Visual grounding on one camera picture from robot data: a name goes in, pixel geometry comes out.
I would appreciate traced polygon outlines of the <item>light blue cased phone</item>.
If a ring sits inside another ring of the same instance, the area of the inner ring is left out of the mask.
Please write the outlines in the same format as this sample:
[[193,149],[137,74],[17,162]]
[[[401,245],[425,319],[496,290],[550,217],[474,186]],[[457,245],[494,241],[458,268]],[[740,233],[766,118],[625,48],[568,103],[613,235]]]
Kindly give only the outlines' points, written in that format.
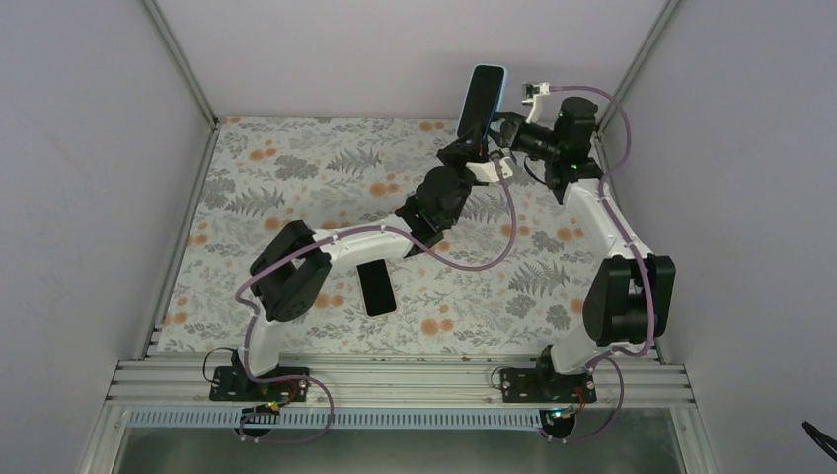
[[506,68],[494,64],[476,65],[470,77],[465,100],[458,119],[458,138],[478,133],[487,136],[494,114],[502,102],[506,85]]

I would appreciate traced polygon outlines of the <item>black phone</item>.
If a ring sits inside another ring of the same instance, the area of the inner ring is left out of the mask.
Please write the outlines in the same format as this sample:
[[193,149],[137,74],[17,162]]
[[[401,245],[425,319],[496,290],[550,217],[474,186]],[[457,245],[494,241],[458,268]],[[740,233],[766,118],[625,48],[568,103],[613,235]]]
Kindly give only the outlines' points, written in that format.
[[384,260],[376,260],[356,267],[365,314],[381,317],[394,313],[398,303]]

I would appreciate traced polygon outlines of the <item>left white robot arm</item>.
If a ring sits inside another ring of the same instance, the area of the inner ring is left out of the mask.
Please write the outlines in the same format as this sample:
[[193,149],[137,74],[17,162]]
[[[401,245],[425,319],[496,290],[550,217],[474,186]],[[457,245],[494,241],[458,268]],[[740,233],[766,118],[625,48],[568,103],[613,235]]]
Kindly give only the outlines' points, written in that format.
[[440,149],[432,168],[393,214],[365,225],[313,229],[302,220],[285,225],[250,267],[235,299],[253,311],[238,350],[236,387],[252,400],[273,389],[279,366],[280,324],[308,312],[331,272],[386,259],[430,254],[459,220],[475,186],[498,179],[487,154],[487,127],[473,125]]

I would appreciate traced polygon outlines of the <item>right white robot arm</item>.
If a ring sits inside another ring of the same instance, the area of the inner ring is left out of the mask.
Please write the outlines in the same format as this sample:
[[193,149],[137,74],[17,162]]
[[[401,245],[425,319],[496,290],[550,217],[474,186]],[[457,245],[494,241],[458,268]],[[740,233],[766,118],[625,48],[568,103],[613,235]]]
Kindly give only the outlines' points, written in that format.
[[551,128],[518,113],[499,113],[495,143],[540,161],[544,181],[585,234],[600,266],[582,304],[582,324],[546,346],[532,368],[503,368],[506,403],[593,401],[593,370],[616,353],[642,356],[667,324],[676,269],[655,254],[614,205],[605,174],[591,155],[597,106],[562,101]]

